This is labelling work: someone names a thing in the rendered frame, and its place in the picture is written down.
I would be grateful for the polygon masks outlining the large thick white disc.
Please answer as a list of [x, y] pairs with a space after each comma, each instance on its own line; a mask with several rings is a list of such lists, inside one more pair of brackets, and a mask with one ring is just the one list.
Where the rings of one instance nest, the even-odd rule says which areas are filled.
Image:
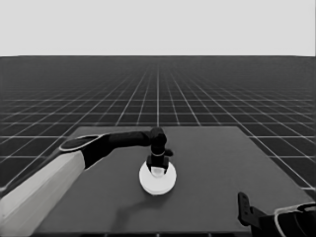
[[146, 163], [143, 163], [138, 177], [140, 185], [145, 191], [153, 196], [160, 196], [174, 188], [177, 172], [175, 166], [169, 163], [169, 169], [166, 174], [164, 174], [164, 169], [160, 167], [152, 167], [152, 173], [150, 173]]

